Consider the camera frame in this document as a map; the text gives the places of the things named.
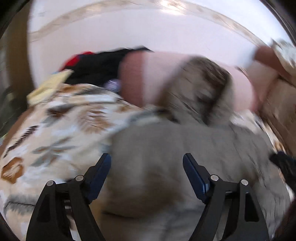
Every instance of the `pile of clothes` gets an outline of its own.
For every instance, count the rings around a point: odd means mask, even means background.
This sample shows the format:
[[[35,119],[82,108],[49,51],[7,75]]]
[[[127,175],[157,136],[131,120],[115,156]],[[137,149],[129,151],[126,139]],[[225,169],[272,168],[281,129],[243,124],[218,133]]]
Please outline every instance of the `pile of clothes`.
[[[46,182],[83,175],[104,152],[111,154],[112,168],[91,209],[106,240],[190,238],[204,205],[182,167],[185,153],[224,181],[248,180],[270,236],[275,233],[291,200],[279,168],[269,161],[268,135],[259,126],[230,121],[232,80],[225,69],[192,58],[172,78],[164,106],[143,109],[89,84],[100,73],[83,78],[73,70],[63,78],[75,85],[59,83],[50,97],[35,102],[0,150],[0,212],[19,239],[25,239]],[[226,219],[227,210],[215,240],[222,238]],[[79,240],[75,225],[71,232]]]

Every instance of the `red fabric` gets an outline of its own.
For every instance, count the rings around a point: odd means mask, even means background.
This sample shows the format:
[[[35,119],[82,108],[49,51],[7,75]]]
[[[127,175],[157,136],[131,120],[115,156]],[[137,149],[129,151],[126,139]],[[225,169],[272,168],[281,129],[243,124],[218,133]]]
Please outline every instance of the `red fabric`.
[[[94,52],[91,52],[91,51],[86,51],[86,52],[83,52],[81,54],[76,54],[76,55],[72,56],[70,59],[68,59],[63,64],[63,67],[61,67],[59,69],[59,71],[62,71],[64,69],[67,69],[67,67],[75,66],[79,62],[79,60],[80,60],[80,55],[89,55],[89,54],[95,54],[95,53]]]

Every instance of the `decorative border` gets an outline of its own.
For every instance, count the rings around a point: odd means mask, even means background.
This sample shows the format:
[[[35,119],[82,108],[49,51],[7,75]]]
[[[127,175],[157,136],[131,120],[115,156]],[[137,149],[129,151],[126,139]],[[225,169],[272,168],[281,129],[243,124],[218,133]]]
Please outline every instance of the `decorative border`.
[[[29,42],[40,40],[67,24],[101,13],[122,9],[162,9],[172,14],[193,15],[228,28],[257,46],[265,44],[260,38],[231,18],[209,8],[183,0],[106,0],[94,3],[68,12],[48,23],[40,30],[28,33]]]

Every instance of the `black object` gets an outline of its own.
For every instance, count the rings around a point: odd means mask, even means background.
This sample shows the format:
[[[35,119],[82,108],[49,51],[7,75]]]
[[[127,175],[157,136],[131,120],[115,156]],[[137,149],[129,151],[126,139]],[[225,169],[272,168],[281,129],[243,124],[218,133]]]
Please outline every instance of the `black object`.
[[[137,49],[120,49],[112,52],[83,55],[75,66],[69,67],[74,72],[65,83],[92,84],[102,87],[108,80],[118,78],[118,67],[122,59],[132,51],[149,51],[145,47]]]
[[[296,160],[282,151],[271,155],[269,159],[281,169],[286,183],[296,193]]]
[[[230,183],[211,176],[189,153],[183,157],[183,166],[197,198],[206,204],[191,241],[213,240],[225,199],[232,199],[232,205],[222,240],[269,240],[262,211],[246,180]],[[88,204],[98,197],[110,167],[111,157],[105,153],[84,176],[62,184],[48,181],[33,211],[26,241],[73,240],[65,200],[71,203],[81,240],[104,241]]]

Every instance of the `pink pillow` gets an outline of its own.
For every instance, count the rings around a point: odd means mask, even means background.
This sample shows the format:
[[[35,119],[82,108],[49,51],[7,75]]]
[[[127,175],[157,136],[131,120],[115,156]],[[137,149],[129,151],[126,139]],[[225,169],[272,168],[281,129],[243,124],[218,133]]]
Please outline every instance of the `pink pillow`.
[[[169,81],[192,56],[165,52],[133,52],[122,61],[119,69],[122,97],[143,107],[159,105]],[[255,110],[255,92],[248,78],[234,67],[217,63],[233,78],[234,111]]]

